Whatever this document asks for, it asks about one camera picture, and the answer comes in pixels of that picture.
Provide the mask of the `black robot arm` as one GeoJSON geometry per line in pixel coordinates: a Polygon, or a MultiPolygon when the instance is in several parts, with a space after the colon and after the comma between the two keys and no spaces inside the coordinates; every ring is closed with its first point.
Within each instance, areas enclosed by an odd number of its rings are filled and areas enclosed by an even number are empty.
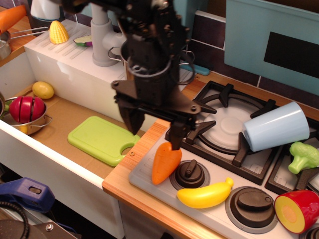
{"type": "Polygon", "coordinates": [[[188,28],[170,0],[96,0],[103,11],[113,11],[126,37],[130,80],[112,82],[122,119],[137,133],[151,115],[170,122],[169,142],[178,150],[196,125],[200,106],[180,90],[180,62],[192,63],[184,48],[188,28]]]}

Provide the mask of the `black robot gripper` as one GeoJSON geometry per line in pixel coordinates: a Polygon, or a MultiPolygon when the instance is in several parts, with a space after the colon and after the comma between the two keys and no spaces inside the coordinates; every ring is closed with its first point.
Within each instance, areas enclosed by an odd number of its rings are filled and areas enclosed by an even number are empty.
{"type": "Polygon", "coordinates": [[[116,102],[132,134],[141,129],[145,114],[171,122],[169,141],[179,150],[182,140],[195,127],[200,106],[179,90],[179,63],[185,43],[128,38],[122,45],[129,54],[133,80],[116,80],[116,102]]]}

